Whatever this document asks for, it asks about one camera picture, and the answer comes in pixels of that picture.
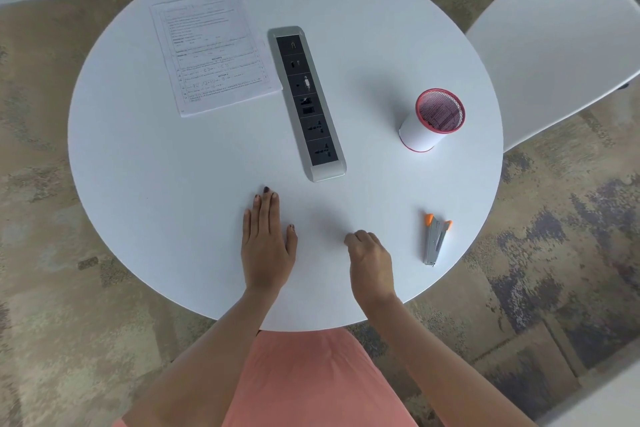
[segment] forearm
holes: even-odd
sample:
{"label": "forearm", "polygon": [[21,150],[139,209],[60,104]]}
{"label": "forearm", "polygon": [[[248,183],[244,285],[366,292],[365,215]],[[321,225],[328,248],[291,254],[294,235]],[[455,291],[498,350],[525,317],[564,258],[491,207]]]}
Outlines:
{"label": "forearm", "polygon": [[365,311],[447,427],[535,424],[394,298]]}
{"label": "forearm", "polygon": [[218,427],[274,293],[242,298],[160,375],[124,416],[128,427]]}

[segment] person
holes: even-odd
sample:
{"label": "person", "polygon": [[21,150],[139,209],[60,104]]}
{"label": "person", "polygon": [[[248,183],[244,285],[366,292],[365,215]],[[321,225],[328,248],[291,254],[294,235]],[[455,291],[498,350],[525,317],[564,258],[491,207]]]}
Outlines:
{"label": "person", "polygon": [[[360,230],[344,243],[356,301],[444,425],[535,425],[404,308],[391,256],[378,237]],[[283,236],[280,198],[265,187],[244,212],[244,294],[114,427],[415,427],[347,330],[259,332],[291,273],[297,245],[293,225]]]}

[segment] exam paper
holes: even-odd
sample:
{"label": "exam paper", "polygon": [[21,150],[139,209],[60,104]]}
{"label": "exam paper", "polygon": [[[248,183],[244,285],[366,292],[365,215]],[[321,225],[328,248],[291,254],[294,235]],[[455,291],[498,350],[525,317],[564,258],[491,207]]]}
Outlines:
{"label": "exam paper", "polygon": [[183,117],[282,89],[243,0],[177,0],[151,12]]}

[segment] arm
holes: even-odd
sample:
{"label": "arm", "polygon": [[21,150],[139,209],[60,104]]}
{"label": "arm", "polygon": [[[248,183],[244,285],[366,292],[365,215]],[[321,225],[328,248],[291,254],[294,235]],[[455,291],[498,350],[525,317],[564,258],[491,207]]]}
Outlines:
{"label": "arm", "polygon": [[391,256],[362,230],[345,238],[351,288],[371,325],[389,344],[448,427],[534,427],[491,383],[429,332],[396,296]]}
{"label": "arm", "polygon": [[285,245],[280,199],[264,190],[244,212],[242,298],[135,402],[123,418],[127,427],[222,425],[253,340],[296,260],[293,226]]}

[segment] hand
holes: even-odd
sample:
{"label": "hand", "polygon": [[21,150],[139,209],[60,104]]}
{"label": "hand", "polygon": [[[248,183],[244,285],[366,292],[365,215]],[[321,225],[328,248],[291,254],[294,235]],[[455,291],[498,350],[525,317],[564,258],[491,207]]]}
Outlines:
{"label": "hand", "polygon": [[247,291],[280,292],[296,261],[298,236],[287,227],[287,243],[280,227],[280,197],[268,187],[255,195],[253,209],[244,211],[242,264]]}
{"label": "hand", "polygon": [[391,255],[378,237],[364,230],[349,233],[344,244],[351,259],[351,290],[368,317],[376,306],[396,298]]}

